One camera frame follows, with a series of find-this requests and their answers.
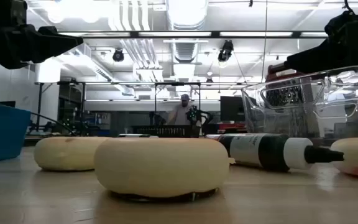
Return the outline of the black ceiling spotlight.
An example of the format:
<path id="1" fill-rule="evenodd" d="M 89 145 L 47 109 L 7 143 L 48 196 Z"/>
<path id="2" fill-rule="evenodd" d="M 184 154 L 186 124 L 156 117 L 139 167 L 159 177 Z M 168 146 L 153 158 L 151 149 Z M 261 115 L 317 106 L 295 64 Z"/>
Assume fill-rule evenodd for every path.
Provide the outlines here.
<path id="1" fill-rule="evenodd" d="M 122 62 L 124 60 L 124 52 L 122 48 L 114 49 L 114 53 L 112 55 L 112 59 L 115 62 Z"/>
<path id="2" fill-rule="evenodd" d="M 234 50 L 234 45 L 232 40 L 225 40 L 221 50 L 219 51 L 218 61 L 219 62 L 227 62 L 232 55 Z"/>

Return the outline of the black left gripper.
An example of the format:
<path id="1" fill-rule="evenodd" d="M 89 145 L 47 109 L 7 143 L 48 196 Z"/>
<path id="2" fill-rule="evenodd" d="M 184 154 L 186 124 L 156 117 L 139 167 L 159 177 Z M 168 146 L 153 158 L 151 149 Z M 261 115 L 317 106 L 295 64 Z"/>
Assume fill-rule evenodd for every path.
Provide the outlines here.
<path id="1" fill-rule="evenodd" d="M 0 65 L 17 69 L 41 63 L 83 43 L 81 37 L 58 34 L 55 26 L 36 29 L 27 23 L 25 0 L 0 0 Z"/>

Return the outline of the black background rig frame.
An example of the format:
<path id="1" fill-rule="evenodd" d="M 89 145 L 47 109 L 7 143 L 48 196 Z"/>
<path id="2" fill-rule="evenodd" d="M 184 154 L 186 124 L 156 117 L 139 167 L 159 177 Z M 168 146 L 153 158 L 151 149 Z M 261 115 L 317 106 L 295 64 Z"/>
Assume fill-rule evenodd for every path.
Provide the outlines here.
<path id="1" fill-rule="evenodd" d="M 50 123 L 70 136 L 86 134 L 84 120 L 86 83 L 75 80 L 40 83 L 35 128 Z"/>
<path id="2" fill-rule="evenodd" d="M 167 86 L 167 85 L 170 85 L 170 86 L 185 86 L 185 85 L 193 86 L 193 85 L 196 85 L 198 87 L 198 95 L 199 95 L 198 108 L 199 109 L 201 108 L 201 83 L 200 82 L 156 82 L 156 83 L 154 83 L 154 113 L 157 112 L 157 87 L 159 85 L 163 85 L 163 86 Z"/>

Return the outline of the black food colouring bottle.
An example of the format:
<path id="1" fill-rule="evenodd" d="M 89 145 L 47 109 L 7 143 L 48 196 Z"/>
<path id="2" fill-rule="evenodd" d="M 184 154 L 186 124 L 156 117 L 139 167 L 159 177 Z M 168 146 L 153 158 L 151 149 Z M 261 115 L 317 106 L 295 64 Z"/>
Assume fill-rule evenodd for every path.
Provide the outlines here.
<path id="1" fill-rule="evenodd" d="M 344 153 L 285 134 L 222 134 L 217 140 L 236 164 L 274 172 L 307 170 L 316 163 L 342 162 Z"/>

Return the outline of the silver ventilation duct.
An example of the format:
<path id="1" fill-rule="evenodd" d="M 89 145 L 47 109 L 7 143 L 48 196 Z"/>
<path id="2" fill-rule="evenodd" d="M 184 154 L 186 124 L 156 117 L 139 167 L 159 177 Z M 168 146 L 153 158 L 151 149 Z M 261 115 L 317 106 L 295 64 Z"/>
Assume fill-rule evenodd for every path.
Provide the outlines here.
<path id="1" fill-rule="evenodd" d="M 165 0 L 169 29 L 202 30 L 208 3 L 208 0 Z"/>

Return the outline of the red metal box grater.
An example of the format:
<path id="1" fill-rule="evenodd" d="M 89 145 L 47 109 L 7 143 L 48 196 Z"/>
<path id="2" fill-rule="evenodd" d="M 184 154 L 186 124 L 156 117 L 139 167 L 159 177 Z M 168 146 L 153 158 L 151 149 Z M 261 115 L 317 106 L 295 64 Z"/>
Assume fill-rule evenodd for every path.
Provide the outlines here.
<path id="1" fill-rule="evenodd" d="M 278 132 L 291 137 L 317 138 L 318 121 L 313 114 L 313 88 L 309 78 L 296 70 L 284 70 L 278 65 L 268 66 L 266 98 L 276 106 L 277 113 L 283 113 L 277 125 Z"/>

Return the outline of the person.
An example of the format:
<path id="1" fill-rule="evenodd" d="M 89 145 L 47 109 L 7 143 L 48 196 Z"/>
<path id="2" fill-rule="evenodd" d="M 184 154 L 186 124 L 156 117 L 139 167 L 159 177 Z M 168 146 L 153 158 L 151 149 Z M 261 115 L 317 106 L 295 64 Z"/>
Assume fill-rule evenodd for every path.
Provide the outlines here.
<path id="1" fill-rule="evenodd" d="M 187 117 L 187 112 L 192 108 L 190 97 L 188 94 L 183 94 L 180 98 L 181 103 L 174 106 L 173 110 L 168 115 L 168 125 L 190 125 L 191 121 Z"/>

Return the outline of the blue plastic bin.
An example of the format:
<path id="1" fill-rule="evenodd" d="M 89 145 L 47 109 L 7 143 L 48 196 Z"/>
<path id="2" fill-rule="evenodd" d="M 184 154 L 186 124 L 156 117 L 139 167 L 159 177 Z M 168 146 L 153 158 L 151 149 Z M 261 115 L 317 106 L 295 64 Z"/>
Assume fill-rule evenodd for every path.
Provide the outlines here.
<path id="1" fill-rule="evenodd" d="M 19 156 L 29 123 L 29 111 L 0 105 L 0 161 Z"/>

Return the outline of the black background monitor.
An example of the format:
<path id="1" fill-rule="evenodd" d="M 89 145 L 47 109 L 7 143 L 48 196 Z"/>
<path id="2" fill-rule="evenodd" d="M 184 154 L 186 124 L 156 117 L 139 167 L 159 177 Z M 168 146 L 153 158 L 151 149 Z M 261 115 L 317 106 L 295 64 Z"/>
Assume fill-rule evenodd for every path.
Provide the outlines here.
<path id="1" fill-rule="evenodd" d="M 245 121 L 243 100 L 239 96 L 220 97 L 221 121 Z"/>

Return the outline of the clear plastic container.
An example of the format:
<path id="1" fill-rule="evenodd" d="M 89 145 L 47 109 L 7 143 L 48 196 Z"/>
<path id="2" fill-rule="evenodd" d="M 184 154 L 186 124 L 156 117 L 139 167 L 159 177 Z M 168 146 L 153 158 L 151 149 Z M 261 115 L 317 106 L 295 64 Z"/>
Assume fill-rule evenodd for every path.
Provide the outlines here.
<path id="1" fill-rule="evenodd" d="M 358 138 L 358 66 L 274 78 L 242 89 L 250 133 L 286 134 L 330 146 Z"/>

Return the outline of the black mesh basket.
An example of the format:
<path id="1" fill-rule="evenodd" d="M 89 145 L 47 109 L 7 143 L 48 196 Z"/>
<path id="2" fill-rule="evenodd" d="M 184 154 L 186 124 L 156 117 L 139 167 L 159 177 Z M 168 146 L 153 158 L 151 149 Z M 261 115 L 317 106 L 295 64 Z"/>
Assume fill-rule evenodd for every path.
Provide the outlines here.
<path id="1" fill-rule="evenodd" d="M 160 138 L 198 138 L 201 128 L 192 125 L 132 126 L 134 134 L 149 134 Z"/>

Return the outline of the red background bin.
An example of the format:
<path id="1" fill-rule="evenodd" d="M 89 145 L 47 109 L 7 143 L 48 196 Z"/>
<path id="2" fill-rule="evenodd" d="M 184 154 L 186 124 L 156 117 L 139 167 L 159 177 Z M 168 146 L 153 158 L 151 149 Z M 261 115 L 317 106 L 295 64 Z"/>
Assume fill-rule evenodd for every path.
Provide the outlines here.
<path id="1" fill-rule="evenodd" d="M 219 124 L 219 129 L 246 129 L 243 123 Z"/>

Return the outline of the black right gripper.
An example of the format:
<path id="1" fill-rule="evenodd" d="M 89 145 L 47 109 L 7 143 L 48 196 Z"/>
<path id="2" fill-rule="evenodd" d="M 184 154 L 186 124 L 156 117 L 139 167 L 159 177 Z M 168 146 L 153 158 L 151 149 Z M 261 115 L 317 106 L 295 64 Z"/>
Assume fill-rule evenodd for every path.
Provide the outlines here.
<path id="1" fill-rule="evenodd" d="M 358 65 L 358 14 L 345 11 L 324 27 L 328 45 L 319 45 L 287 57 L 284 67 L 314 73 Z"/>

